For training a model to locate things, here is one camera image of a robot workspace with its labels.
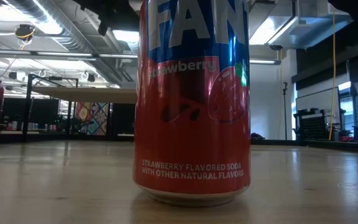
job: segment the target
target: ceiling pipe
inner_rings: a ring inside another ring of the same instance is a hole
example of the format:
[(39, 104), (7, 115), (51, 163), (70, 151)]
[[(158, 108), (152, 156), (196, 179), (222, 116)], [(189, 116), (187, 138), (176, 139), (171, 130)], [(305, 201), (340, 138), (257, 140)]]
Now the ceiling pipe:
[[(3, 0), (8, 6), (25, 14), (38, 29), (46, 34), (68, 37), (52, 38), (70, 52), (95, 52), (96, 49), (73, 25), (72, 21), (50, 0)], [(103, 59), (86, 62), (111, 83), (121, 84), (122, 77)]]

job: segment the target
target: strawberry graphic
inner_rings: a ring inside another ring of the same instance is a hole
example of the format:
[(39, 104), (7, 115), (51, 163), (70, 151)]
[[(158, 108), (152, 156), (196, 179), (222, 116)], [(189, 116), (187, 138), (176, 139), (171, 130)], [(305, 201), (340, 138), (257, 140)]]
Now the strawberry graphic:
[(209, 117), (219, 123), (234, 123), (246, 113), (249, 76), (243, 63), (225, 68), (213, 82), (208, 99)]

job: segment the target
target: colorful artwork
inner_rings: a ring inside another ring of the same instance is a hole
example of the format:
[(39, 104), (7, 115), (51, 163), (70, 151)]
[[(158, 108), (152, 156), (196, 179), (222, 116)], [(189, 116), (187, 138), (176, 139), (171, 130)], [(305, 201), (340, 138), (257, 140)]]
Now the colorful artwork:
[(82, 121), (90, 121), (88, 135), (106, 135), (108, 103), (78, 103), (75, 114)]

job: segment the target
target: exposed pipe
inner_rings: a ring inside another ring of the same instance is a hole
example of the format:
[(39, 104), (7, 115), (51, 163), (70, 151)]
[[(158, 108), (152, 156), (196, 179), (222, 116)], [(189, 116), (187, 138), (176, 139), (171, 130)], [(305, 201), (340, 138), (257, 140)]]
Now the exposed pipe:
[[(84, 35), (72, 24), (71, 20), (50, 0), (3, 0), (14, 10), (25, 14), (38, 29), (46, 34), (60, 34), (69, 37), (55, 37), (54, 41), (70, 52), (96, 52)], [(112, 83), (121, 84), (122, 77), (103, 59), (86, 62), (92, 65)]]

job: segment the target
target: table surface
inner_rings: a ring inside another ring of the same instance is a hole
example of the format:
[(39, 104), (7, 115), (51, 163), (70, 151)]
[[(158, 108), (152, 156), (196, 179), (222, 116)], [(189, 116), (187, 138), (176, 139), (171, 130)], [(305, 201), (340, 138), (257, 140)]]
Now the table surface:
[(358, 154), (253, 146), (252, 183), (235, 201), (183, 208), (132, 182), (133, 144), (0, 145), (0, 223), (358, 223)]

